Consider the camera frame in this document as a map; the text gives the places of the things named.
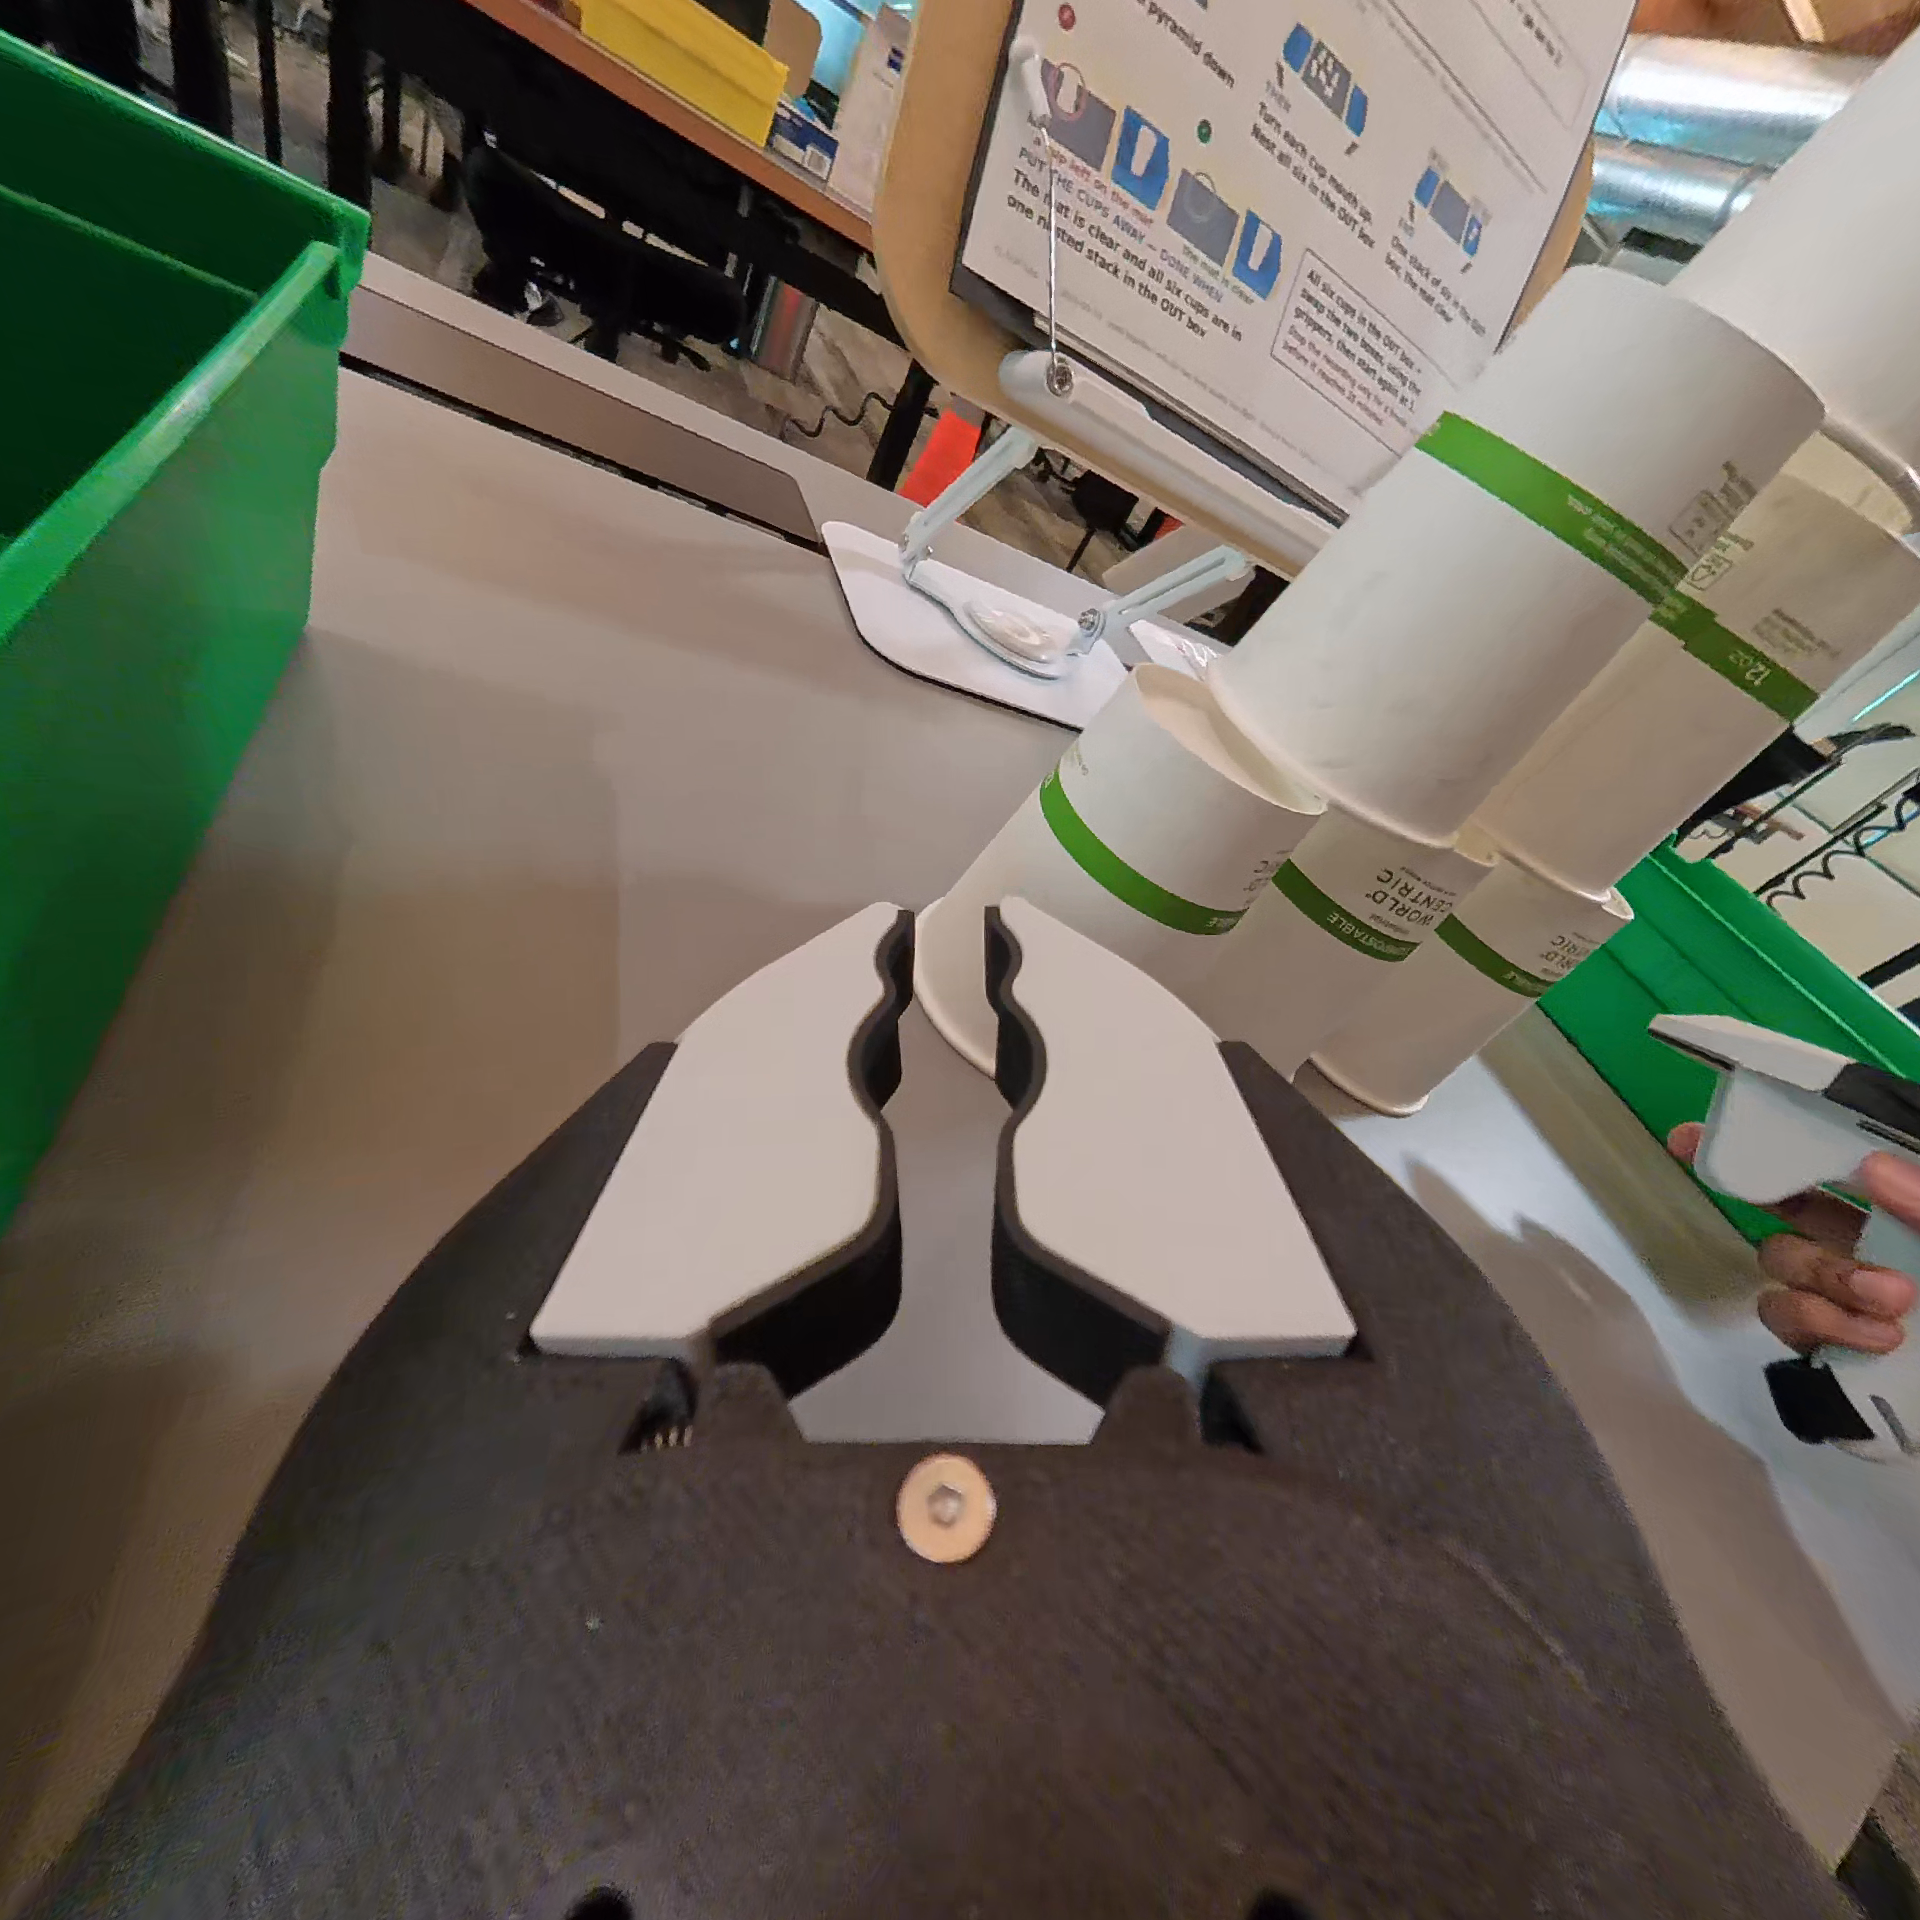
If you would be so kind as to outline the silver ventilation duct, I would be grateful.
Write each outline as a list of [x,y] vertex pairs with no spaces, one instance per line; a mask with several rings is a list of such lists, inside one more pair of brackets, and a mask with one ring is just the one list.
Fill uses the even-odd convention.
[[1706,245],[1876,64],[1832,48],[1630,37],[1598,108],[1586,217]]

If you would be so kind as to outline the orange traffic cone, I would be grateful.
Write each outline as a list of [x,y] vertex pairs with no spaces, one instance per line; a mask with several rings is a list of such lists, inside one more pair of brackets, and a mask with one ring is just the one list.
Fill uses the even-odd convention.
[[947,487],[953,487],[974,458],[978,455],[987,415],[951,396],[940,409],[938,420],[931,426],[920,451],[895,481],[895,493],[911,499],[915,507],[931,507]]

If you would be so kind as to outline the white cardboard box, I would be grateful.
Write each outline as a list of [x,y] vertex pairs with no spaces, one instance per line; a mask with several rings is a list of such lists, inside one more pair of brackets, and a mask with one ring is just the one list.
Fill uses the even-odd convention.
[[903,40],[867,34],[836,91],[828,125],[812,108],[781,106],[768,151],[795,161],[847,204],[876,206],[897,127]]

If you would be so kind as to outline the grey desk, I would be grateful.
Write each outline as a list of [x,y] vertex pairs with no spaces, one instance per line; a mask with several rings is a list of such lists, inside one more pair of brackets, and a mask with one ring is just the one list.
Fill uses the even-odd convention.
[[[2,1915],[446,1229],[734,980],[933,898],[1061,750],[877,661],[827,554],[349,370],[311,611],[2,1233]],[[1502,1286],[1835,1857],[1918,1710],[1915,1477],[1772,1427],[1744,1240],[1541,1016],[1420,1118],[1301,1092]]]

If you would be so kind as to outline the person's right hand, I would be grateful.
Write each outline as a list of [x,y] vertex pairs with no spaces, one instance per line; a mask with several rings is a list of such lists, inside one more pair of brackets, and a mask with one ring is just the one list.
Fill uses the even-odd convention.
[[1847,1180],[1847,1193],[1806,1189],[1776,1201],[1784,1221],[1768,1233],[1759,1264],[1759,1326],[1795,1354],[1847,1350],[1892,1354],[1903,1344],[1918,1311],[1918,1283],[1858,1253],[1869,1213],[1887,1213],[1918,1229],[1918,1166],[1872,1154]]

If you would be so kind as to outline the printed instruction sheet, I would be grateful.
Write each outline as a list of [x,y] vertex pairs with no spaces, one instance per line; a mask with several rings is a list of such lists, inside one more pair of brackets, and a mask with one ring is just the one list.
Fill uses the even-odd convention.
[[1333,517],[1517,318],[1633,4],[1015,4],[951,287]]

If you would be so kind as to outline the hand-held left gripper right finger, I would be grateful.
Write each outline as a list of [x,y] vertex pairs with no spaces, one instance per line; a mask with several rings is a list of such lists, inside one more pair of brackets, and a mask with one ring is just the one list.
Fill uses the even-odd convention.
[[1235,1077],[1167,986],[1026,898],[984,913],[996,1013],[989,1289],[1019,1354],[1111,1406],[1167,1367],[1318,1362],[1359,1330]]

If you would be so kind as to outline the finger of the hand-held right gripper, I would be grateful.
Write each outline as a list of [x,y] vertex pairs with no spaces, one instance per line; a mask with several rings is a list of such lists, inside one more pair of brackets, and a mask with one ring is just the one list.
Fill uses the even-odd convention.
[[1750,1205],[1795,1195],[1790,1193],[1793,1098],[1825,1098],[1837,1067],[1872,1063],[1731,1016],[1655,1016],[1648,1036],[1718,1075],[1692,1170],[1718,1195]]

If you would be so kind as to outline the green plastic bin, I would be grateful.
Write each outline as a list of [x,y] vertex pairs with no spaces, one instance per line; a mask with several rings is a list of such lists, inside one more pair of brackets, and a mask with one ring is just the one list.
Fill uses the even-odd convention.
[[1701,1121],[1713,1075],[1648,1036],[1655,1016],[1731,1016],[1918,1077],[1918,1029],[1711,862],[1645,856],[1633,922],[1541,1013],[1659,1142]]
[[301,646],[365,242],[2,37],[2,1217]]

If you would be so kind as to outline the wooden background table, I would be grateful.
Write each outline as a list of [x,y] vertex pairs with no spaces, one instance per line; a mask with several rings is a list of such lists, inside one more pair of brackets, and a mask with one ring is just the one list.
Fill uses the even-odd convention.
[[624,111],[690,142],[701,157],[724,168],[742,183],[744,206],[778,204],[809,237],[834,231],[828,253],[818,254],[827,260],[824,269],[799,265],[799,237],[795,245],[751,237],[738,253],[892,346],[903,346],[877,292],[877,254],[867,217],[834,195],[795,161],[754,146],[648,73],[613,59],[602,43],[572,25],[565,9],[549,9],[544,4],[467,4],[467,9],[492,19],[544,59],[563,62],[565,73],[575,73],[586,86],[620,101]]

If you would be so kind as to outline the yellow plastic bin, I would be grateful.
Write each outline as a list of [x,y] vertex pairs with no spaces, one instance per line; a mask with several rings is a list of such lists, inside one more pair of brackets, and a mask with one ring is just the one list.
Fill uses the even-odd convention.
[[786,64],[701,4],[579,4],[580,34],[751,146],[765,146]]

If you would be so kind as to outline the black desk panel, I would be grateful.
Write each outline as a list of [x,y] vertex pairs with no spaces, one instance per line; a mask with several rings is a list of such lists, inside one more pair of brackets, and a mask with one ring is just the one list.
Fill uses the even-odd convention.
[[768,439],[381,254],[349,296],[344,365],[509,439],[824,552],[818,520]]

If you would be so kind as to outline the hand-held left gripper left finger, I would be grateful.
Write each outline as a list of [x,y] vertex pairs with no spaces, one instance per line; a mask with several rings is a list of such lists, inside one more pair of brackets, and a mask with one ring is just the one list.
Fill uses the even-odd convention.
[[530,1338],[557,1357],[756,1364],[786,1398],[900,1305],[897,1025],[911,911],[876,901],[742,980],[660,1077]]

